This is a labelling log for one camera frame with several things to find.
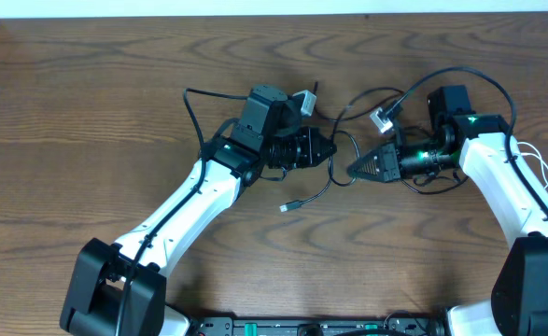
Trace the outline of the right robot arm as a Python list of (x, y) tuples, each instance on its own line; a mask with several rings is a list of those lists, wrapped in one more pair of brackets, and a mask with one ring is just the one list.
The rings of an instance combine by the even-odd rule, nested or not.
[(510, 252), (491, 296), (445, 313), (448, 335), (548, 335), (548, 192), (522, 157), (500, 115), (479, 115), (464, 86), (429, 94), (433, 135), (409, 144), (400, 126), (382, 108), (371, 118), (394, 139), (352, 163), (358, 179), (390, 183), (432, 179), (460, 169), (482, 192)]

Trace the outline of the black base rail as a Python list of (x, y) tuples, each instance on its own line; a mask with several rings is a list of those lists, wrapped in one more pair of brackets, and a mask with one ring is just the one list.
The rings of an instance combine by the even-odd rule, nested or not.
[(170, 336), (300, 336), (300, 335), (408, 335), (446, 336), (442, 318), (399, 310), (386, 316), (349, 318), (239, 317), (233, 314), (191, 316), (168, 306), (161, 335)]

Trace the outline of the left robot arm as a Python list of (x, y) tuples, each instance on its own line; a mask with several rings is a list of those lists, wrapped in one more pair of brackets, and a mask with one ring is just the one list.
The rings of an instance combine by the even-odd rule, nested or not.
[(144, 222), (109, 245), (84, 245), (66, 294), (59, 325), (73, 335), (174, 335), (192, 332), (190, 318), (165, 303), (167, 280), (207, 225), (230, 208), (263, 166), (308, 168), (337, 147), (314, 127), (267, 138), (254, 152), (220, 133), (182, 185)]

